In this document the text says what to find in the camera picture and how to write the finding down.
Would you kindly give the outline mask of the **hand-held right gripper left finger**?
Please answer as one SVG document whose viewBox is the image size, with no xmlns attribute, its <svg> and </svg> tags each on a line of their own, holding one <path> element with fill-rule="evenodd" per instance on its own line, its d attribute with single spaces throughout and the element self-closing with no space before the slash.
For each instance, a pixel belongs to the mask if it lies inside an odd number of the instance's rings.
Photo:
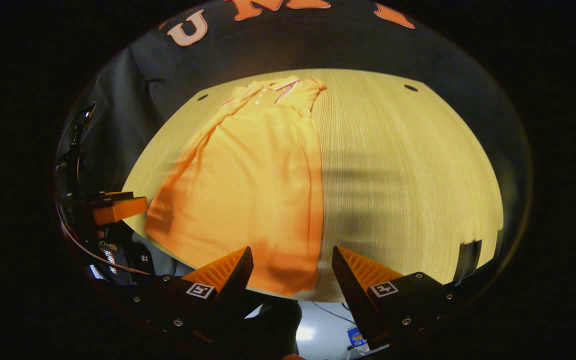
<svg viewBox="0 0 576 360">
<path fill-rule="evenodd" d="M 254 268 L 245 246 L 184 276 L 140 275 L 133 285 L 96 280 L 110 309 L 165 351 L 243 351 L 237 330 L 251 307 Z"/>
</svg>

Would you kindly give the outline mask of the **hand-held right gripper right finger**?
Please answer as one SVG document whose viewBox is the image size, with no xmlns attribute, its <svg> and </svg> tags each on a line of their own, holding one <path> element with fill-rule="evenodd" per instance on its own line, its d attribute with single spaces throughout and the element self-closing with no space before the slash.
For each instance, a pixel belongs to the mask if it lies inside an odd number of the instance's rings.
<svg viewBox="0 0 576 360">
<path fill-rule="evenodd" d="M 342 246 L 334 246 L 331 266 L 371 349 L 418 346 L 441 328 L 457 305 L 457 294 L 448 284 L 424 272 L 403 275 Z"/>
</svg>

